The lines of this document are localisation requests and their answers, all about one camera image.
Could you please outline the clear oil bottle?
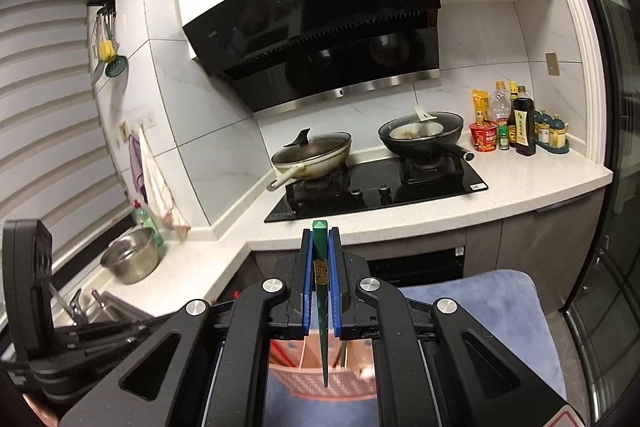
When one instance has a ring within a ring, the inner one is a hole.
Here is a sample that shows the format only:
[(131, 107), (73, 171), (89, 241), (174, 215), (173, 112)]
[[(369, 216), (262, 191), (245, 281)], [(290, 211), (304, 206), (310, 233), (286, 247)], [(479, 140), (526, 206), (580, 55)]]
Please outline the clear oil bottle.
[(511, 113), (511, 92), (502, 80), (498, 80), (495, 91), (489, 98), (489, 116), (496, 124), (506, 124)]

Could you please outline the small green spice jar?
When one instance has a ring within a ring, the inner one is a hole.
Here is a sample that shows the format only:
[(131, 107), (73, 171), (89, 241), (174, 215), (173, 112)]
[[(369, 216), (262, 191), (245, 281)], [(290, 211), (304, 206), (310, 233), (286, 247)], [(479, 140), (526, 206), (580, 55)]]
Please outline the small green spice jar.
[(498, 147), (499, 150), (510, 150), (509, 130), (505, 124), (498, 127)]

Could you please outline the purple hanging cloth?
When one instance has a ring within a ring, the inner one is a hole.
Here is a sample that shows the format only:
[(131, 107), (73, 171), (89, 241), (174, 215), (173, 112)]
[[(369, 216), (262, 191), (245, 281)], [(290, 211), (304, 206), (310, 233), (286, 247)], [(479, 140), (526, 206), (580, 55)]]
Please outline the purple hanging cloth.
[(134, 189), (136, 190), (136, 193), (142, 197), (143, 202), (148, 202), (148, 196), (146, 196), (144, 184), (140, 142), (139, 138), (134, 133), (131, 133), (128, 136), (128, 153)]

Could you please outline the steel wok with lid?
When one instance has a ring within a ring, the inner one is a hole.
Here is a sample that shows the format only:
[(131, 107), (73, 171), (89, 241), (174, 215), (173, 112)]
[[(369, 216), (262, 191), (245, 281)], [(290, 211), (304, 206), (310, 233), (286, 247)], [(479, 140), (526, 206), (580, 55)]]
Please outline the steel wok with lid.
[(271, 157), (277, 178), (266, 190), (274, 192), (288, 182), (319, 179), (341, 167), (352, 147), (348, 132), (309, 135), (310, 129), (300, 130), (293, 142), (286, 144)]

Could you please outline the steel mixing bowl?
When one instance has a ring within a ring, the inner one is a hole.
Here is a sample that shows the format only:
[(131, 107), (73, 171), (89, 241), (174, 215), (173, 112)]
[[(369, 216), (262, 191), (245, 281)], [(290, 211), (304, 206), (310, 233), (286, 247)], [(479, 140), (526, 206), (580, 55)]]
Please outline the steel mixing bowl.
[(101, 259), (102, 268), (120, 283), (132, 285), (150, 275), (160, 264), (160, 251), (152, 228), (138, 228), (115, 239)]

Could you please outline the dark soy sauce bottle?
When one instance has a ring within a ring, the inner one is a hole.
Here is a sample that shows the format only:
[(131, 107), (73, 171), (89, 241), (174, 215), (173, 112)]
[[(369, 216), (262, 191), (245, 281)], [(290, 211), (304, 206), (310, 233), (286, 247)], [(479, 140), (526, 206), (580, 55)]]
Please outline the dark soy sauce bottle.
[(523, 156), (536, 153), (534, 121), (535, 104), (524, 86), (518, 86), (518, 97), (513, 102), (515, 121), (515, 148)]

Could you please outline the black gas stove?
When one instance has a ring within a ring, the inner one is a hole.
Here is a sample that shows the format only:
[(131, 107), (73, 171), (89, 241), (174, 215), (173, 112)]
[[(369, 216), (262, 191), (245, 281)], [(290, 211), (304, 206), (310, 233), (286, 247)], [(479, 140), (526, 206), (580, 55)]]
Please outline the black gas stove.
[(433, 165), (391, 157), (344, 164), (322, 178), (288, 184), (265, 221), (321, 219), (487, 189), (488, 184), (460, 157), (445, 155)]

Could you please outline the green dish soap bottle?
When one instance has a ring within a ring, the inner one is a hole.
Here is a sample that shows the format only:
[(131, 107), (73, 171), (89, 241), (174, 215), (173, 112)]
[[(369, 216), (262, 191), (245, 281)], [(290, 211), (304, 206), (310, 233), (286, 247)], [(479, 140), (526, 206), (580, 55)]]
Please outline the green dish soap bottle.
[(155, 245), (157, 247), (162, 246), (164, 239), (163, 236), (160, 235), (160, 230), (157, 228), (151, 213), (149, 213), (137, 199), (134, 200), (134, 213), (136, 214), (137, 221), (143, 228), (150, 228), (153, 231)]

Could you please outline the green condiment jar rack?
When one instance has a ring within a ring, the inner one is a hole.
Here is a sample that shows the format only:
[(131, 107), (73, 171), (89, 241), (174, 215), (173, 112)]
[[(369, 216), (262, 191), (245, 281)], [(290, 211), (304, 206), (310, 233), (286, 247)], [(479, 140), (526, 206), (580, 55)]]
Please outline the green condiment jar rack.
[(566, 154), (570, 142), (566, 137), (567, 123), (559, 114), (548, 114), (544, 109), (535, 110), (534, 127), (536, 144), (552, 154)]

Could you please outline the built-in oven front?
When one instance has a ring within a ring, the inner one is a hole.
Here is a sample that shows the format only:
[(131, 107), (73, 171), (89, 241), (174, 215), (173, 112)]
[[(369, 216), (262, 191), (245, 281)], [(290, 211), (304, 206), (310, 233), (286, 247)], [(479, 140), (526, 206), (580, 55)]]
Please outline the built-in oven front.
[(462, 279), (464, 242), (463, 233), (452, 233), (343, 245), (343, 249), (366, 259), (375, 277), (409, 287)]

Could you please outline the pink perforated utensil holder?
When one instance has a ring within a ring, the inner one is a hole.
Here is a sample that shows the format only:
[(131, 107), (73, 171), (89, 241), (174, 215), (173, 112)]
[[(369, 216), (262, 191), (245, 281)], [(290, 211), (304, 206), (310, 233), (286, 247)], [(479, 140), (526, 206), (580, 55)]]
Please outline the pink perforated utensil holder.
[(346, 367), (340, 367), (341, 340), (329, 333), (329, 386), (323, 386), (319, 332), (304, 340), (277, 340), (296, 367), (280, 365), (269, 352), (269, 372), (294, 397), (322, 401), (356, 401), (376, 396), (372, 341), (348, 340)]

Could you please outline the hanging green yellow utensils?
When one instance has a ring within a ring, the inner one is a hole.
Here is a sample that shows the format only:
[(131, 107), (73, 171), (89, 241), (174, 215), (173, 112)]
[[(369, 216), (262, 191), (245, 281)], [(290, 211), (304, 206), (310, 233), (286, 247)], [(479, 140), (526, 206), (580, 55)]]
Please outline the hanging green yellow utensils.
[(87, 0), (88, 8), (96, 8), (93, 17), (93, 51), (98, 64), (92, 73), (93, 86), (102, 76), (116, 78), (128, 69), (128, 58), (119, 53), (115, 35), (116, 0)]

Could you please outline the amber sauce bottle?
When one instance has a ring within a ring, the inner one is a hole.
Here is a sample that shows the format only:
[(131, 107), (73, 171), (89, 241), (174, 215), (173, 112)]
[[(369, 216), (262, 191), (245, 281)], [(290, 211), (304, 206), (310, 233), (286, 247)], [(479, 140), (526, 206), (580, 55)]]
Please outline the amber sauce bottle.
[(506, 120), (506, 130), (508, 130), (508, 140), (510, 147), (516, 143), (516, 124), (514, 116), (514, 101), (518, 98), (518, 83), (515, 80), (509, 81), (510, 90), (510, 113)]

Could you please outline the black range hood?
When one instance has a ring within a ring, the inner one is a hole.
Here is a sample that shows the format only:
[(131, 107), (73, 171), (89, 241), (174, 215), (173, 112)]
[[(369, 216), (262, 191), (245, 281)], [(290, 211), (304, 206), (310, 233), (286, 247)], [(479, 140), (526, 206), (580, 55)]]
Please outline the black range hood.
[(224, 0), (183, 27), (254, 113), (439, 75), (440, 0)]

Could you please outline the bright red chopstick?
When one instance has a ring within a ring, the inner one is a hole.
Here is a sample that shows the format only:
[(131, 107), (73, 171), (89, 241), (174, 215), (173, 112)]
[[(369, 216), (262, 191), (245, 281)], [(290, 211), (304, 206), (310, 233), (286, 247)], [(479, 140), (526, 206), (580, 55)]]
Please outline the bright red chopstick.
[(280, 365), (284, 365), (287, 367), (296, 367), (296, 364), (291, 360), (291, 358), (286, 354), (286, 352), (280, 346), (280, 343), (277, 340), (272, 340), (270, 343), (270, 350), (272, 352), (273, 358), (275, 358)]

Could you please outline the green chopstick gold band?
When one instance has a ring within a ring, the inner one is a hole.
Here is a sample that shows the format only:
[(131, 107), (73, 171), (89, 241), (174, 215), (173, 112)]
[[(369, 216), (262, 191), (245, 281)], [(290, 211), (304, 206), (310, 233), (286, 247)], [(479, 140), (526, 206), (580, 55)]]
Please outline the green chopstick gold band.
[(328, 224), (316, 220), (312, 224), (312, 261), (318, 310), (318, 331), (323, 386), (329, 386), (329, 246)]

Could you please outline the chrome sink faucet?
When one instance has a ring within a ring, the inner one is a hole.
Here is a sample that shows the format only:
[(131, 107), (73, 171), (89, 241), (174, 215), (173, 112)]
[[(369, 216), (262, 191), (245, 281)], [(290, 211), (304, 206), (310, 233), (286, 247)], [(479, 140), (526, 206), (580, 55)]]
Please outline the chrome sink faucet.
[(91, 296), (94, 301), (94, 308), (92, 313), (88, 313), (81, 306), (80, 288), (77, 289), (76, 293), (73, 295), (70, 301), (66, 301), (52, 283), (49, 284), (49, 291), (56, 303), (64, 310), (64, 312), (72, 320), (74, 325), (84, 326), (93, 323), (112, 321), (112, 318), (106, 312), (104, 300), (102, 299), (99, 291), (97, 291), (96, 289), (93, 289), (91, 291)]

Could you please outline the white hanging towel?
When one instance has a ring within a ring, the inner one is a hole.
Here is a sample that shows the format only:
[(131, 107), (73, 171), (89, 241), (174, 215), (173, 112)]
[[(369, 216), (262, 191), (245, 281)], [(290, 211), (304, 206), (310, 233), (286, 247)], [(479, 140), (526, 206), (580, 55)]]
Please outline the white hanging towel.
[(166, 228), (171, 229), (185, 239), (191, 230), (191, 225), (178, 208), (174, 195), (172, 195), (152, 154), (149, 143), (146, 141), (142, 127), (138, 130), (138, 141), (148, 207), (153, 215), (163, 222)]

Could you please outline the black frying pan with lid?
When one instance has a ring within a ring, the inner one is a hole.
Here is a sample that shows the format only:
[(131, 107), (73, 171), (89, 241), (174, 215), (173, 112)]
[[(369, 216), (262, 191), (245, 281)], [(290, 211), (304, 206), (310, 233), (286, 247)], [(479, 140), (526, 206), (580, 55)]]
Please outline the black frying pan with lid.
[(471, 161), (474, 153), (458, 144), (463, 125), (464, 120), (457, 113), (427, 113), (416, 106), (412, 114), (382, 124), (378, 139), (402, 158), (427, 161), (451, 155)]

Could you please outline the yellow seasoning packet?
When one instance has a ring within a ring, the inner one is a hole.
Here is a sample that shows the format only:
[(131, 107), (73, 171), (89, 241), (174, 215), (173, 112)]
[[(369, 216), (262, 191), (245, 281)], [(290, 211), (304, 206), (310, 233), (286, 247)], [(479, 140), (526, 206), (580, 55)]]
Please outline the yellow seasoning packet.
[(474, 105), (474, 118), (477, 124), (486, 124), (490, 121), (489, 118), (489, 96), (488, 92), (484, 90), (472, 91), (472, 99)]

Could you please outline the red instant noodle cup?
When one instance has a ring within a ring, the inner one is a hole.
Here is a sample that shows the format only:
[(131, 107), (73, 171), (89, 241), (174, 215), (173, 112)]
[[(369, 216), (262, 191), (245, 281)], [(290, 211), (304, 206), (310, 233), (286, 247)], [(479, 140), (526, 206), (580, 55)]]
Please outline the red instant noodle cup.
[(492, 121), (469, 125), (472, 147), (477, 152), (493, 152), (498, 146), (498, 124)]

